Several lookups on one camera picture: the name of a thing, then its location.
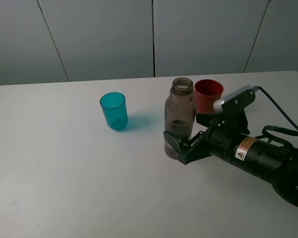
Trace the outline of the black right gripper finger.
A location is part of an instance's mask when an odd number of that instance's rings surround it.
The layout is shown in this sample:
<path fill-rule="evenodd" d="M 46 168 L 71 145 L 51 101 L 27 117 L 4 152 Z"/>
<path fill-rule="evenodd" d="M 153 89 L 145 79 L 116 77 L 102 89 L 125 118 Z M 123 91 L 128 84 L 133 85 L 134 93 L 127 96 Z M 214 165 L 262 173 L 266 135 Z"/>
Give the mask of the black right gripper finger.
<path fill-rule="evenodd" d="M 203 113 L 196 114 L 196 122 L 204 127 L 221 124 L 223 113 Z"/>
<path fill-rule="evenodd" d="M 171 131 L 163 132 L 164 140 L 175 150 L 181 150 L 181 135 L 175 134 Z"/>

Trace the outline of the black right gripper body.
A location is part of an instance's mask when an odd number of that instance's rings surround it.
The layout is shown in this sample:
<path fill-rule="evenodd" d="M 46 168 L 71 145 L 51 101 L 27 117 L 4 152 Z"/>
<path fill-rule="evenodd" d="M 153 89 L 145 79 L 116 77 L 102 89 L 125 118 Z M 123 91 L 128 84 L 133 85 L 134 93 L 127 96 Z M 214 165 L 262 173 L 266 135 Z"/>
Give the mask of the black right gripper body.
<path fill-rule="evenodd" d="M 237 143 L 248 135 L 246 118 L 210 121 L 206 131 L 199 131 L 193 138 L 182 138 L 178 142 L 178 161 L 187 165 L 191 162 L 215 156 L 227 163 L 234 157 Z"/>

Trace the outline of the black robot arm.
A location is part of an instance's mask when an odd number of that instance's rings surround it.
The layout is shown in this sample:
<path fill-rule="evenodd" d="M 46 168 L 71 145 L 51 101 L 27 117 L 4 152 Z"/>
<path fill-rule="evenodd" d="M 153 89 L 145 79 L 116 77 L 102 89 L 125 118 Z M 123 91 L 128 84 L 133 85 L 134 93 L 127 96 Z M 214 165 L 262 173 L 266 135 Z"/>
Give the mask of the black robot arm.
<path fill-rule="evenodd" d="M 199 131 L 192 139 L 169 129 L 163 133 L 179 162 L 186 165 L 210 156 L 218 157 L 270 183 L 280 197 L 298 207 L 298 148 L 269 134 L 271 130 L 298 136 L 298 131 L 268 125 L 262 135 L 250 137 L 244 111 L 234 116 L 198 114 L 196 120 L 207 130 Z"/>

